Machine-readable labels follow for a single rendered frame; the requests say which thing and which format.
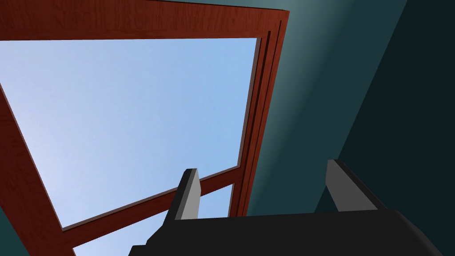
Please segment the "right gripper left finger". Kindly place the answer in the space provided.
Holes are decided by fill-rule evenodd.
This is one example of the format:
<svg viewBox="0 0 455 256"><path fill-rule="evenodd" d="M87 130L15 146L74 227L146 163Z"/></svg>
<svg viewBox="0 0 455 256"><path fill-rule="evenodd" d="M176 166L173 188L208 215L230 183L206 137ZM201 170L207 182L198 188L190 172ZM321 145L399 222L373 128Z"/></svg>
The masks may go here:
<svg viewBox="0 0 455 256"><path fill-rule="evenodd" d="M196 168L186 169L179 182L165 221L197 219L201 185Z"/></svg>

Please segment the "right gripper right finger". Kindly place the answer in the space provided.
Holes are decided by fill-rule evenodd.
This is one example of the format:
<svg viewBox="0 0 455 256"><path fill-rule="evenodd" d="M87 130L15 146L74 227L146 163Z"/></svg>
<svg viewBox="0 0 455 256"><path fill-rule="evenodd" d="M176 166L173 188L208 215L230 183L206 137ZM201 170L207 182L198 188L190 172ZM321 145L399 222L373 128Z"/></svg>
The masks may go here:
<svg viewBox="0 0 455 256"><path fill-rule="evenodd" d="M327 161L325 184L339 212L386 209L372 191L339 159Z"/></svg>

